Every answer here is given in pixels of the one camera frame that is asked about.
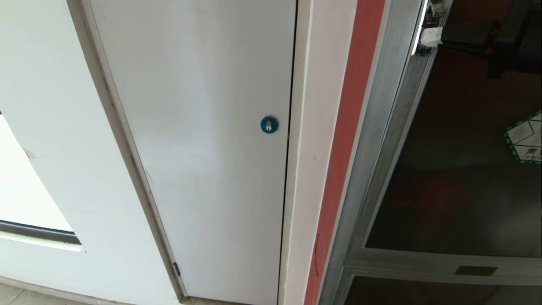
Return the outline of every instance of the floor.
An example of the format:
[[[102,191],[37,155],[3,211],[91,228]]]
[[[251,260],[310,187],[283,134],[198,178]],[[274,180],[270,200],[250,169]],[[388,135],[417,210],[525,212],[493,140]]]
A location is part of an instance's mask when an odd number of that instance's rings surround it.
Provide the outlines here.
[[[0,283],[0,305],[86,305]]]

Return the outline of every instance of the glass panel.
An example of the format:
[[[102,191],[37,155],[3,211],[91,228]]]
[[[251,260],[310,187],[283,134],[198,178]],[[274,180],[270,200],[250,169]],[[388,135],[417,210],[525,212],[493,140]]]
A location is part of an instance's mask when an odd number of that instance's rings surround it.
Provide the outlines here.
[[[0,221],[72,231],[30,164],[30,157],[0,114]]]
[[[464,3],[449,23],[478,19]],[[540,110],[540,76],[486,70],[484,59],[439,50],[367,247],[541,256],[540,165],[518,163],[502,135]]]
[[[355,277],[345,305],[540,305],[540,286],[494,286]]]

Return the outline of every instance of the white wall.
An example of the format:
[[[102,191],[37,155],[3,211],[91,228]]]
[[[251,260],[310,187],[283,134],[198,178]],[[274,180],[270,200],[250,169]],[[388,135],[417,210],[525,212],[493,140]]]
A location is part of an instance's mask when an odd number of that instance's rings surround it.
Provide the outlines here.
[[[0,109],[85,248],[0,239],[0,276],[138,305],[177,304],[66,1],[1,1],[0,41]]]
[[[299,1],[279,304],[305,298],[356,5]]]

